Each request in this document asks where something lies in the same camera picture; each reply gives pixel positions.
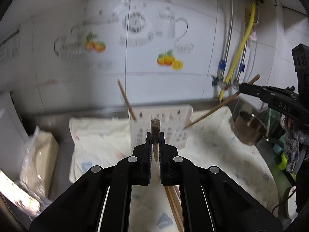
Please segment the white patterned quilted mat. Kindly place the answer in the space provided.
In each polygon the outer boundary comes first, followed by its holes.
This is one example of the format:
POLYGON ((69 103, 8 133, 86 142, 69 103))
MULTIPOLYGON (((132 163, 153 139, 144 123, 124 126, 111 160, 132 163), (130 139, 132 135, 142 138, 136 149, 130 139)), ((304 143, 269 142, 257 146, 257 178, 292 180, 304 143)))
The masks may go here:
MULTIPOLYGON (((267 163, 255 146, 239 141, 232 131, 233 118, 226 106, 195 124, 179 155, 202 168, 216 165, 274 215, 278 190, 267 163)), ((90 167, 115 165, 132 154, 128 119, 71 118, 74 141, 70 175, 75 182, 90 167)), ((159 165, 152 164, 151 184, 134 186, 129 217, 130 231, 177 231, 159 165)))

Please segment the smartphone lit screen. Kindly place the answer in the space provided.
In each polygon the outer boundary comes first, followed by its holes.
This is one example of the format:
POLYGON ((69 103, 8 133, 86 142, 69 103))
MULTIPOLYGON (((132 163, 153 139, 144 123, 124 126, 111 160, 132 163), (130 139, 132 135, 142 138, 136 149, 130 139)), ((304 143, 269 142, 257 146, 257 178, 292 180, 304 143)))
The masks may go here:
POLYGON ((3 171, 1 194, 28 216, 36 217, 40 214, 40 203, 16 185, 3 171))

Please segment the wall notice sticker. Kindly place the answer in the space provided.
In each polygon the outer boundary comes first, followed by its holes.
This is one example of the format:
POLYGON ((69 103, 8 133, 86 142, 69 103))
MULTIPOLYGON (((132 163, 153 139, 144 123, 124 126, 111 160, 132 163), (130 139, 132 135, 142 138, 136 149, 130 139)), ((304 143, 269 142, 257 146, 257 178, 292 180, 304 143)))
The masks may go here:
POLYGON ((1 40, 1 64, 19 55, 20 29, 12 32, 4 40, 1 40))

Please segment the bagged beige box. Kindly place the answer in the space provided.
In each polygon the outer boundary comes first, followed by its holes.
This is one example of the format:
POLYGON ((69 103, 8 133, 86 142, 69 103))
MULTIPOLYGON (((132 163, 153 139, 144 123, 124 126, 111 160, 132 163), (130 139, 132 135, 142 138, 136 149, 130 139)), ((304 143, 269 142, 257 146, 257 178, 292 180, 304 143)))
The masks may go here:
POLYGON ((27 143, 19 176, 21 186, 32 196, 49 197, 58 151, 53 134, 36 127, 27 143))

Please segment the steel cup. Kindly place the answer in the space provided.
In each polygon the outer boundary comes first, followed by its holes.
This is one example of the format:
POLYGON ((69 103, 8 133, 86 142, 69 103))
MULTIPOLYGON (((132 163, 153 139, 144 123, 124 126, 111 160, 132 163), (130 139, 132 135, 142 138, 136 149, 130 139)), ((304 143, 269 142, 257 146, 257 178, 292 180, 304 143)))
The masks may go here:
POLYGON ((265 136, 267 129, 265 124, 254 114, 240 111, 235 120, 233 131, 242 143, 253 146, 265 136))

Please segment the white cutting board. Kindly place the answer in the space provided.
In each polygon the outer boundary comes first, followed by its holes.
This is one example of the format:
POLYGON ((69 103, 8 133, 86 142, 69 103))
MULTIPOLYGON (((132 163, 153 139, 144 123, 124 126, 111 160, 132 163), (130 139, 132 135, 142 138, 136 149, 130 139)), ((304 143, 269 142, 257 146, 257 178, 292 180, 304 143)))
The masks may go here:
POLYGON ((0 167, 15 181, 19 178, 29 136, 18 117, 10 93, 1 94, 0 109, 0 167))

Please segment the beige plastic utensil holder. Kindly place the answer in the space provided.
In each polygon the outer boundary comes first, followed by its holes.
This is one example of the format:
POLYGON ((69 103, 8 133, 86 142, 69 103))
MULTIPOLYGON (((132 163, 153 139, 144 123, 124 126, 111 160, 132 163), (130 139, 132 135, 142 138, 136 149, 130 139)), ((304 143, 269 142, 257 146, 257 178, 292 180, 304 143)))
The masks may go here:
POLYGON ((193 108, 190 105, 134 107, 132 112, 136 120, 129 118, 132 147, 146 142, 151 131, 150 122, 160 120, 160 131, 165 135, 165 142, 177 148, 184 148, 188 132, 184 129, 190 123, 193 108))

